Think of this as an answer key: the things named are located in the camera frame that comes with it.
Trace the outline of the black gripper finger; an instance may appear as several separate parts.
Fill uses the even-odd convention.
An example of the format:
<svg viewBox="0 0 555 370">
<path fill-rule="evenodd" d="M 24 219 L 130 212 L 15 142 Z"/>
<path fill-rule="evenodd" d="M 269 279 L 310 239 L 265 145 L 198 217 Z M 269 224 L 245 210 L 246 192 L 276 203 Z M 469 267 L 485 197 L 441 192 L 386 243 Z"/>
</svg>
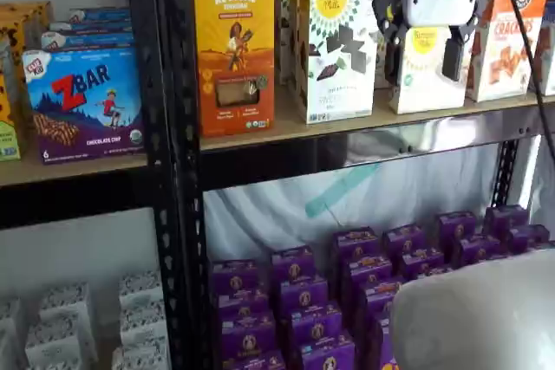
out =
<svg viewBox="0 0 555 370">
<path fill-rule="evenodd" d="M 378 28 L 386 42 L 384 75 L 392 86 L 397 86 L 402 42 L 408 31 L 402 10 L 402 0 L 373 0 L 372 6 Z"/>
<path fill-rule="evenodd" d="M 470 40 L 470 35 L 475 31 L 478 22 L 478 3 L 475 3 L 473 12 L 466 23 L 449 26 L 451 36 L 446 41 L 441 71 L 452 81 L 460 80 L 464 47 Z"/>
</svg>

